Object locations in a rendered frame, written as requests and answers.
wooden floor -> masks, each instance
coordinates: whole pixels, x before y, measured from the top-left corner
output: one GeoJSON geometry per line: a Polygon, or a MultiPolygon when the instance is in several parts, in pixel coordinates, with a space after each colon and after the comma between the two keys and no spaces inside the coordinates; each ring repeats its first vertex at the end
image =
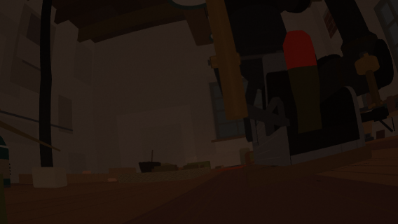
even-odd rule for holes
{"type": "Polygon", "coordinates": [[[370,160],[258,188],[247,186],[242,169],[163,183],[12,184],[5,189],[8,223],[397,224],[396,140],[379,141],[382,149],[369,142],[370,160]]]}

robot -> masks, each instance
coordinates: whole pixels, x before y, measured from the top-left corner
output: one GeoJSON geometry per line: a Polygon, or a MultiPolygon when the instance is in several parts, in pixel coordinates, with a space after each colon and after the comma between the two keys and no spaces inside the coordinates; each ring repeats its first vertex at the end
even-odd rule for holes
{"type": "MultiPolygon", "coordinates": [[[[186,2],[191,8],[204,6],[200,0],[186,2]]],[[[211,2],[215,1],[206,1],[208,10],[211,2]]],[[[310,2],[225,0],[239,70],[248,81],[243,119],[257,165],[295,165],[364,147],[362,123],[388,116],[378,93],[394,76],[387,44],[369,31],[355,0],[325,0],[343,39],[343,56],[316,59],[309,36],[303,31],[287,33],[280,15],[301,13],[310,2]],[[292,66],[301,53],[315,62],[292,66]],[[257,90],[262,92],[262,109],[253,106],[257,90]],[[373,105],[360,113],[357,96],[368,92],[373,105]]],[[[222,85],[219,68],[212,68],[224,92],[227,85],[222,85]]]]}

wooden ceiling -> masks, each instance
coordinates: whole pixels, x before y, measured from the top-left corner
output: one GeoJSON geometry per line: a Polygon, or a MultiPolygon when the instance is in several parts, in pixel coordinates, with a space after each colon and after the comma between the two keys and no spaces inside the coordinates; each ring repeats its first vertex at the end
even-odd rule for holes
{"type": "Polygon", "coordinates": [[[204,8],[181,10],[167,0],[53,0],[55,23],[70,21],[78,41],[95,43],[155,26],[186,20],[197,46],[212,44],[204,8]]]}

square base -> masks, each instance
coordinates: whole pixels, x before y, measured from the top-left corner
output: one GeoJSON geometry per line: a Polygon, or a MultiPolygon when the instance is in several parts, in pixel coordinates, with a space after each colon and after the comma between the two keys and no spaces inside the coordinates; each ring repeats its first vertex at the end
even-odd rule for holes
{"type": "Polygon", "coordinates": [[[32,168],[34,188],[61,188],[68,185],[67,173],[62,167],[32,168]]]}

red cap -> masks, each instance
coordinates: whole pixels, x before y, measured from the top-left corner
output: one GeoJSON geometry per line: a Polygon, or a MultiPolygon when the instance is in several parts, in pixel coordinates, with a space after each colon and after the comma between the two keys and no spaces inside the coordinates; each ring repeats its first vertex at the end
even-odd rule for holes
{"type": "Polygon", "coordinates": [[[302,30],[289,31],[283,43],[287,69],[317,65],[310,35],[302,30]]]}

